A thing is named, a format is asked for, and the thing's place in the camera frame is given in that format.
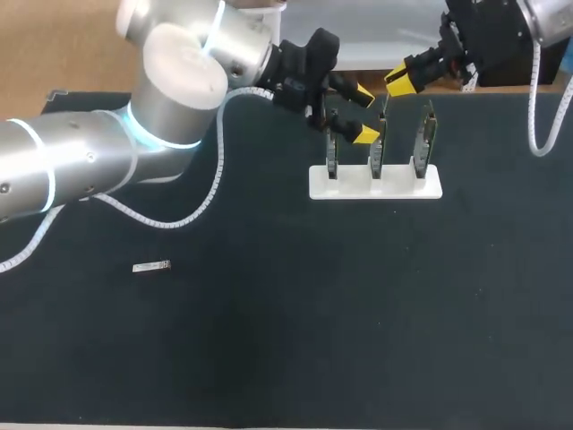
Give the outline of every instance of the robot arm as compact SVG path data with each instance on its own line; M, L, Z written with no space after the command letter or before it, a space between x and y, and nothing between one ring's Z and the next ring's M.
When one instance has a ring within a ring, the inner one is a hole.
M123 0L120 35L141 50L129 104L0 123L0 221L48 211L125 185L168 182L189 166L228 88L274 91L274 103L311 110L309 125L348 141L380 135L326 112L329 87L369 106L373 96L332 73L338 38L272 44L264 25L217 0Z
M548 47L573 35L572 0L446 0L441 41L409 56L387 77L391 96L416 94L442 76L464 84L467 67L482 73L522 52L532 41Z

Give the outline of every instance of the white cable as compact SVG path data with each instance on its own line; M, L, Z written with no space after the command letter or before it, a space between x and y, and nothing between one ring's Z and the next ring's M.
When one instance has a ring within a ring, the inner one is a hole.
M135 219L136 221L139 221L140 223L145 224L146 226L153 227L153 228L162 228L162 229L181 228L181 227L187 226L188 224L191 224L192 222L194 222L196 219L198 219L200 217L200 215L202 215L202 213L207 209L207 207L213 201L213 198L215 197L215 194L217 193L218 186L219 186L220 181L221 181L221 177L223 176L223 167L225 166L225 136L224 136L224 130L223 130L224 129L224 127L223 127L223 115L225 113L225 107L227 106L227 103L229 102L229 100L233 99L234 97L243 96L243 95L255 95L255 96L263 97L267 100L272 100L273 96L274 96L274 94L272 92L267 91L267 90L263 90L261 88L256 88L256 87L241 88L238 90L233 90L227 94L227 96L225 97L225 100L221 104L221 106L218 110L218 113L217 113L217 148L218 148L217 171L215 173L215 178L213 179L213 184L211 185L211 188L210 188L209 193L207 194L207 197L205 198L205 200L203 201L201 206L199 206L199 208L197 208L197 210L195 210L194 213L192 213L191 215L189 215L186 218L183 218L183 219L180 219L180 220L174 221L174 222L155 221L154 219L147 218L144 215L141 215L140 213L128 208L124 204L120 203L118 200L116 200L113 197L110 197L108 195L100 194L100 195L96 195L95 198L101 200L102 202L110 204L111 206L113 206L117 210L123 212L128 217L131 217L131 218Z
M529 131L529 149L536 157L543 157L549 154L557 137L559 136L559 131L561 125L563 124L563 119L567 114L567 109L569 108L569 103L571 98L573 98L573 78L569 81L565 92L563 93L563 98L557 109L557 114L553 120L552 130L547 138L547 143L541 149L537 146L537 140L535 138L535 102L537 101L537 83L539 81L539 69L541 67L541 46L539 43L534 42L534 66L531 72L531 89L529 91L529 112L528 112L528 131Z
M34 251L36 251L36 248L38 248L39 243L46 235L48 229L54 222L54 219L56 219L57 214L60 213L60 211L63 208L64 206L59 206L57 208L50 210L50 212L47 213L46 217L39 225L38 230L36 230L34 237L32 238L32 240L30 240L30 243L19 254L15 255L10 260L6 260L5 262L0 262L0 273L10 271L14 267L19 266L20 264L28 260L28 258L30 258L30 256L34 253Z
M181 228L191 224L193 221L199 218L200 215L207 209L207 207L213 201L213 197L215 197L215 193L218 190L221 177L223 176L223 167L225 166L225 137L223 134L224 132L223 115L225 112L225 107L227 106L229 100L233 99L234 97L243 95L259 96L267 100L272 100L274 97L274 94L272 92L256 87L241 88L238 90L233 90L227 94L225 100L219 107L217 113L217 148L218 148L217 172L215 173L215 178L213 179L213 184L210 188L209 193L207 194L207 197L205 198L201 206L199 206L199 208L197 208L197 210L191 215L189 215L187 218L175 222L155 221L154 219L149 219L141 215L140 213L137 213L136 211L128 208L124 204L120 203L119 201L117 201L112 197L109 197L108 195L100 194L94 197L101 200L102 202L110 204L114 208L123 212L125 215L150 227L170 229L170 228ZM30 258L30 256L34 253L34 251L36 251L36 248L38 248L39 243L46 235L48 229L52 225L52 222L54 222L54 219L56 219L56 216L63 208L64 206L60 206L58 208L52 209L50 212L47 213L46 217L40 224L38 230L34 234L34 237L30 241L30 243L24 248L24 250L21 251L16 256L14 256L13 258L11 258L10 260L7 260L5 262L0 262L0 273L9 271L14 267L18 266L19 264L25 262L28 258Z

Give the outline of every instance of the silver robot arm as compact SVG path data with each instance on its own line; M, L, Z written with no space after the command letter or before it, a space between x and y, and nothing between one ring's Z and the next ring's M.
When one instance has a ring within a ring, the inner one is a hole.
M0 123L0 220L182 175L228 88L201 49L192 33L159 24L142 45L126 107Z
M272 32L223 0L123 0L116 19L121 37L143 47L158 25L170 23L197 38L227 73L231 88L261 78L272 54Z

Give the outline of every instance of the white holder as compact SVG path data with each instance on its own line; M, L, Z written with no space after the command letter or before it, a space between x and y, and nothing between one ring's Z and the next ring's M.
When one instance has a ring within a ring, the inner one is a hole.
M382 166L381 179L372 179L368 164L339 165L338 179L329 179L326 166L312 166L309 192L313 200L435 200L443 195L440 175L428 166L425 179L415 175L414 163Z

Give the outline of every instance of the black mat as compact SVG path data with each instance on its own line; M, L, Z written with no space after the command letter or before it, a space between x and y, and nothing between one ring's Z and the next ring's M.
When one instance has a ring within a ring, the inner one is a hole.
M0 277L0 422L573 426L573 123L536 159L526 96L432 99L440 201L311 201L320 135L243 98L220 192L191 226L71 204ZM71 94L48 110L126 100ZM407 161L422 101L392 100L388 162ZM540 96L540 135L558 101ZM118 198L180 219L215 158L212 129L180 181ZM0 227L0 260L40 219ZM131 272L162 259L173 270Z

